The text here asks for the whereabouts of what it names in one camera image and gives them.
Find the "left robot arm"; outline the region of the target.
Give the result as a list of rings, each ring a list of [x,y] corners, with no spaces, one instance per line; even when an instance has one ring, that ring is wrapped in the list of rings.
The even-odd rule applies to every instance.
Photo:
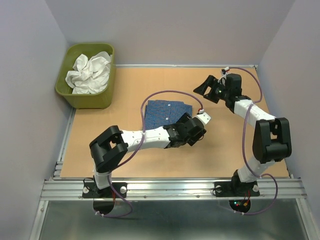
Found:
[[[207,132],[205,126],[211,117],[201,112],[191,117],[184,113],[174,124],[139,131],[120,130],[110,126],[90,144],[90,154],[94,161],[94,191],[100,197],[111,193],[112,171],[119,167],[127,153],[137,153],[144,149],[179,148],[193,146]]]

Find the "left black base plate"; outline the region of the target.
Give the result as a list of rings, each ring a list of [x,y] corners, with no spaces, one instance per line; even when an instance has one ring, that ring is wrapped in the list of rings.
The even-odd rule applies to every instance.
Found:
[[[113,182],[113,188],[123,197],[127,197],[127,183],[126,182]],[[95,182],[84,182],[82,189],[82,198],[84,199],[107,199],[116,197],[119,198],[111,187],[99,189]]]

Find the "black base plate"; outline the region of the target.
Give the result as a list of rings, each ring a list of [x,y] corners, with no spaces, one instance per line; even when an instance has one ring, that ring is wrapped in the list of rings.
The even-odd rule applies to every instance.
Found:
[[[214,182],[213,187],[213,195],[218,198],[226,198],[226,197],[259,197],[260,191],[254,190],[254,186],[257,186],[257,182],[251,183],[232,183],[231,180],[229,181],[216,181]]]
[[[123,197],[127,197],[127,183],[126,182],[113,182],[113,188]],[[116,197],[119,198],[111,187],[99,189],[95,182],[84,182],[82,189],[82,198],[84,199],[107,199]]]

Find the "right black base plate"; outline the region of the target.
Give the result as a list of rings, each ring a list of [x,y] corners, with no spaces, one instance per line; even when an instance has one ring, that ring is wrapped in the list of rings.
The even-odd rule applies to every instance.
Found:
[[[259,197],[260,191],[254,190],[254,186],[257,186],[257,182],[251,183],[232,183],[231,180],[229,181],[216,181],[214,182],[213,187],[213,195],[218,198],[226,198],[226,197]]]

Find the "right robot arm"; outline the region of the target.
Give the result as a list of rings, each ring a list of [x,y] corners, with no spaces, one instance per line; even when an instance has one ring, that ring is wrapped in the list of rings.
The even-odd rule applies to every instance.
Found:
[[[224,101],[232,113],[244,119],[245,127],[254,127],[252,158],[244,160],[244,166],[234,172],[230,181],[216,182],[212,193],[216,197],[259,196],[257,180],[269,167],[292,154],[289,120],[270,115],[244,95],[239,74],[226,72],[220,79],[209,75],[193,92],[213,103]]]

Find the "blue checkered long sleeve shirt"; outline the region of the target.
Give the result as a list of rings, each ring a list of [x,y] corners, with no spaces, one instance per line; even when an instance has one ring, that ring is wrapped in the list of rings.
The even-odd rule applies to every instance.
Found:
[[[145,106],[145,129],[175,124],[185,113],[192,115],[193,107],[182,101],[149,100]]]

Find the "white crumpled shirt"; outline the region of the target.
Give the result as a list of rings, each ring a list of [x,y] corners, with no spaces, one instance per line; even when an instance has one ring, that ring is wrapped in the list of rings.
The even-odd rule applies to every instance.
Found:
[[[112,55],[105,51],[88,58],[81,54],[69,70],[65,82],[72,94],[92,95],[105,90],[111,75]]]

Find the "green plastic bin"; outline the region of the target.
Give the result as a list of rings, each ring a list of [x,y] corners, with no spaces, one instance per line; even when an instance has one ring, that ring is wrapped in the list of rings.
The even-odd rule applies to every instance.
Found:
[[[111,55],[110,74],[106,88],[96,94],[73,94],[72,88],[65,81],[67,72],[72,70],[76,58],[81,54],[93,57],[99,52],[107,52]],[[114,85],[116,81],[115,49],[105,42],[85,42],[71,46],[63,59],[56,84],[55,91],[63,97],[75,109],[106,109],[113,99]]]

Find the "aluminium mounting rail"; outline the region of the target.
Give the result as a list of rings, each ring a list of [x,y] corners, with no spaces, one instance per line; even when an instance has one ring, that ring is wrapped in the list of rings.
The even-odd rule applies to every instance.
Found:
[[[51,179],[44,182],[32,240],[317,240],[307,193],[299,178],[258,180],[259,196],[247,215],[234,212],[228,197],[213,194],[225,177],[126,178],[133,212],[124,218],[95,216],[80,178],[62,177],[76,111],[70,114]]]

